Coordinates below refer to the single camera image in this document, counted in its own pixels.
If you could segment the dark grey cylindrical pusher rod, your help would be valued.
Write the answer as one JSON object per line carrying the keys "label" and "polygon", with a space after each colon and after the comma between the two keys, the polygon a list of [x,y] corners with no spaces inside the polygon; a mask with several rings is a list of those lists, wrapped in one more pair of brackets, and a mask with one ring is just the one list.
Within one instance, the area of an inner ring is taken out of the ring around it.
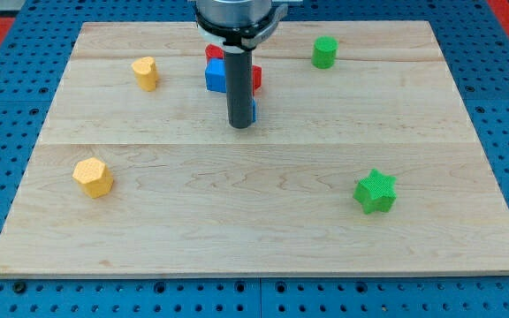
{"label": "dark grey cylindrical pusher rod", "polygon": [[229,124],[248,128],[253,122],[252,53],[224,51],[224,72]]}

